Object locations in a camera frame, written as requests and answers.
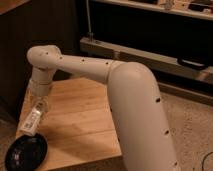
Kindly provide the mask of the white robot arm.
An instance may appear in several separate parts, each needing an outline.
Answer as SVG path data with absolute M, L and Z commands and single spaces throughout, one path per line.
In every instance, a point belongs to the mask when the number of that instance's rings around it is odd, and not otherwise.
M 49 94 L 58 70 L 79 74 L 107 87 L 127 171 L 181 171 L 159 87 L 147 66 L 64 55 L 55 45 L 31 47 L 27 60 L 33 66 L 29 89 L 37 97 Z

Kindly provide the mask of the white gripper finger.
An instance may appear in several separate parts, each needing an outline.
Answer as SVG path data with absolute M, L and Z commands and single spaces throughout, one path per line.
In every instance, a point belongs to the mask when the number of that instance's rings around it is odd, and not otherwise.
M 36 101 L 37 101 L 37 96 L 33 92 L 29 91 L 28 92 L 28 98 L 29 98 L 30 107 L 33 108 L 35 106 Z
M 50 98 L 48 96 L 44 96 L 42 98 L 43 108 L 45 112 L 50 110 Z

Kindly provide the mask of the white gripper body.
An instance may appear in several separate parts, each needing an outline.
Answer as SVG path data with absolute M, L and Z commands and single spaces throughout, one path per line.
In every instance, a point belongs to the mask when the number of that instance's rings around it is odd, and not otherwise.
M 43 97 L 43 96 L 48 96 L 52 85 L 51 84 L 40 84 L 36 83 L 32 79 L 29 80 L 28 88 L 31 91 L 32 94 Z

